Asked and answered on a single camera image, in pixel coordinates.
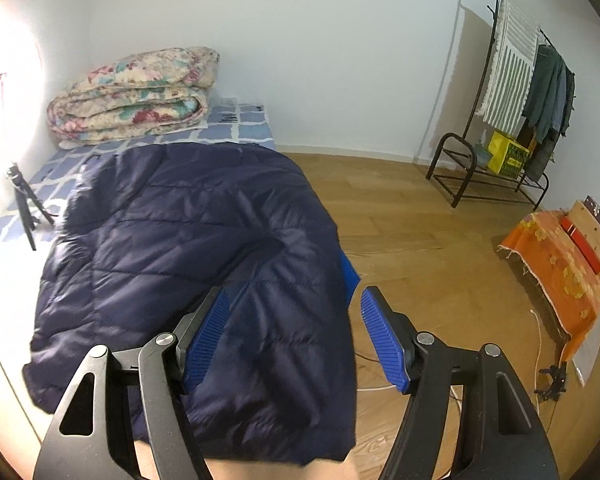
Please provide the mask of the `navy blue puffer jacket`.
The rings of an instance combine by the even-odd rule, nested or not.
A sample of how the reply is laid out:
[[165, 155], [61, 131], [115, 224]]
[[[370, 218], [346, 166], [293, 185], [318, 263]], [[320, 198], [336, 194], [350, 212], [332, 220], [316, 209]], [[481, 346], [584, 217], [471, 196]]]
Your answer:
[[357, 284], [335, 221], [285, 155], [195, 143], [159, 146], [129, 168], [110, 159], [68, 199], [24, 383], [53, 413], [95, 344], [146, 344], [218, 286], [230, 316], [183, 400], [204, 455], [344, 460], [355, 444]]

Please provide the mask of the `black metal clothes rack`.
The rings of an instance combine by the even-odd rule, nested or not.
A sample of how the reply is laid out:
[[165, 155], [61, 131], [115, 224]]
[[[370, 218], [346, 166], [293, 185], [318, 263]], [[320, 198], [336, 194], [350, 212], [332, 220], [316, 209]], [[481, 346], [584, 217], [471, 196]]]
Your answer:
[[547, 165], [570, 126], [574, 73], [521, 0], [495, 0], [478, 90], [464, 130], [447, 132], [426, 173], [462, 200], [529, 204], [550, 189]]

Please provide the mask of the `dark green hanging clothes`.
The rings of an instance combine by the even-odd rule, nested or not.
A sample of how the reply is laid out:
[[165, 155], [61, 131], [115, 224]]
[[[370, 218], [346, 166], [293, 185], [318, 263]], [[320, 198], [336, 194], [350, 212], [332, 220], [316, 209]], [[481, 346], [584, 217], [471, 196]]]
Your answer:
[[517, 136], [530, 152], [524, 173], [535, 183], [540, 182], [559, 139], [567, 133], [574, 92], [576, 80], [565, 60], [554, 47], [540, 44]]

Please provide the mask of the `blue patterned bed sheet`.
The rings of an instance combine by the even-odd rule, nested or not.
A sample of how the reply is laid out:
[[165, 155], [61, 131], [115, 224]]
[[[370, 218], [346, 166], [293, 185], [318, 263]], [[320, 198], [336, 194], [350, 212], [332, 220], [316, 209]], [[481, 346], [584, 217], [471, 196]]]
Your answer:
[[60, 150], [43, 164], [29, 184], [43, 207], [58, 220], [76, 184], [87, 174], [99, 170], [110, 159], [120, 158], [122, 166], [129, 168], [132, 162], [144, 162], [148, 154], [159, 146], [188, 148], [195, 143], [210, 145], [228, 142], [259, 144], [271, 150], [275, 148], [265, 107], [261, 104], [222, 102], [213, 105], [201, 125], [193, 129]]

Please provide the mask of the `black light tripod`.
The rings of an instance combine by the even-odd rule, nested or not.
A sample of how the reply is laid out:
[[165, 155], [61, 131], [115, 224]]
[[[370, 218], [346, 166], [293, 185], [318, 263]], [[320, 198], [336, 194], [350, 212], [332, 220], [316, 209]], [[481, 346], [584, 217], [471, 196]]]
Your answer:
[[31, 249], [35, 252], [36, 245], [33, 237], [33, 232], [36, 230], [36, 226], [41, 223], [41, 220], [35, 218], [30, 211], [29, 203], [32, 203], [43, 218], [53, 226], [55, 224], [55, 215], [51, 214], [40, 201], [38, 196], [35, 195], [30, 184], [23, 177], [18, 165], [13, 162], [7, 171], [7, 177], [9, 182], [15, 190], [15, 202], [20, 215], [20, 221], [23, 227], [24, 234], [26, 234], [27, 240]]

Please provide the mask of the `beige fleece blanket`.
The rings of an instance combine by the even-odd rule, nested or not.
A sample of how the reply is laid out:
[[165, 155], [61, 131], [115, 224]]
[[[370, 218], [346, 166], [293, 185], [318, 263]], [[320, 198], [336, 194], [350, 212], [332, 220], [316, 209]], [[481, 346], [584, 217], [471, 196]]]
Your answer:
[[[50, 415], [36, 408], [20, 373], [24, 317], [0, 313], [0, 452], [23, 479], [33, 476]], [[354, 458], [342, 462], [314, 460], [308, 466], [208, 460], [215, 479], [356, 479]]]

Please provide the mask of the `black clamp on floor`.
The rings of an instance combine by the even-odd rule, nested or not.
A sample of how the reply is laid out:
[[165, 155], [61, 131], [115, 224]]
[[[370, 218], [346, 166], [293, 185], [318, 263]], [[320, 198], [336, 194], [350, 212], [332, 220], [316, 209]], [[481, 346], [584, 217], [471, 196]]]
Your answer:
[[545, 388], [535, 388], [534, 392], [542, 402], [557, 402], [560, 396], [567, 391], [567, 362], [562, 361], [559, 365], [552, 364], [538, 371], [540, 377], [548, 380]]

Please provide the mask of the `orange floral cloth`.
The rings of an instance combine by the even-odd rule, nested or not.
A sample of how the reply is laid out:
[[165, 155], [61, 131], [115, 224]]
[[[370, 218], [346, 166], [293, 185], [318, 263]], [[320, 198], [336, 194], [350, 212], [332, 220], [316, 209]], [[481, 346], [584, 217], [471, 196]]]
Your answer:
[[600, 273], [595, 273], [560, 222], [561, 211], [527, 214], [498, 244], [517, 255], [540, 284], [569, 336], [560, 358], [569, 361], [600, 316]]

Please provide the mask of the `red book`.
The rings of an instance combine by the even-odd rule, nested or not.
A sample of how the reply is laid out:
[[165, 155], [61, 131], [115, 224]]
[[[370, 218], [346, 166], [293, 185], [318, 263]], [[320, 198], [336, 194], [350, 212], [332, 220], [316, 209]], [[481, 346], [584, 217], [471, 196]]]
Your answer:
[[600, 258], [598, 258], [598, 255], [596, 255], [595, 250], [590, 245], [586, 237], [582, 234], [582, 232], [567, 216], [563, 216], [560, 219], [560, 225], [571, 238], [573, 243], [577, 246], [577, 248], [579, 248], [581, 254], [588, 262], [588, 265], [591, 267], [593, 272], [595, 274], [600, 274]]

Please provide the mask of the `wooden board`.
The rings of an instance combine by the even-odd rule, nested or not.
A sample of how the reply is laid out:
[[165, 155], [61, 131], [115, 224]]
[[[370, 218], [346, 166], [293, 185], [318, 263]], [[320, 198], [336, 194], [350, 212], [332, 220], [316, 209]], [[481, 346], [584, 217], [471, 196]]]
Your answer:
[[567, 217], [586, 237], [600, 258], [600, 205], [592, 196], [585, 200], [577, 200]]

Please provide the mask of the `yellow box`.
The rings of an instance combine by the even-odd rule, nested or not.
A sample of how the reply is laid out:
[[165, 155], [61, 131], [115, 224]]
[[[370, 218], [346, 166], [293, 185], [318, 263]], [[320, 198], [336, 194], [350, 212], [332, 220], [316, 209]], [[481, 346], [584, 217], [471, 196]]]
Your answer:
[[486, 164], [488, 169], [494, 174], [513, 179], [519, 177], [530, 155], [528, 148], [498, 130], [493, 131], [488, 152], [491, 155]]

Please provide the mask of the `floral folded quilt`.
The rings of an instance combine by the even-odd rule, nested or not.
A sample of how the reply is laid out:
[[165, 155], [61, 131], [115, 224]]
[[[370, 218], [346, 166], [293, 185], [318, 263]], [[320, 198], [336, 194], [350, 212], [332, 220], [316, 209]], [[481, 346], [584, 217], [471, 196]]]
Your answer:
[[208, 47], [137, 53], [92, 70], [48, 104], [60, 142], [94, 145], [198, 126], [220, 65]]

